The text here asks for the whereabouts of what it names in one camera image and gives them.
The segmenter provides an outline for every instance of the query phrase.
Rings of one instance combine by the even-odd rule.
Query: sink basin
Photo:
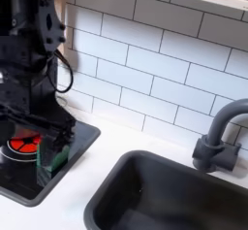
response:
[[[247,230],[248,190],[133,151],[93,196],[84,222],[88,230]]]

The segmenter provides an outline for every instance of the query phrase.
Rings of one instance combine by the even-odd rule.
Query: wall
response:
[[[67,2],[72,107],[193,148],[223,106],[248,97],[248,14],[196,0]],[[243,154],[247,118],[223,138]]]

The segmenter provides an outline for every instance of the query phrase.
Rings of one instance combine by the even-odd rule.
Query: faucet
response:
[[[214,117],[208,134],[198,139],[193,153],[193,164],[198,170],[212,173],[217,168],[234,169],[241,145],[228,147],[221,139],[229,121],[243,114],[248,114],[248,99],[229,103]]]

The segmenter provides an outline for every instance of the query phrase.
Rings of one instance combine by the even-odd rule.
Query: countertop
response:
[[[142,149],[192,167],[192,149],[158,140],[136,130],[118,126],[70,108],[78,120],[99,127],[102,135],[66,177],[36,208],[25,208],[0,196],[0,224],[3,230],[85,230],[83,211],[109,171],[128,151]],[[214,176],[248,188],[247,161],[240,160],[234,176]]]

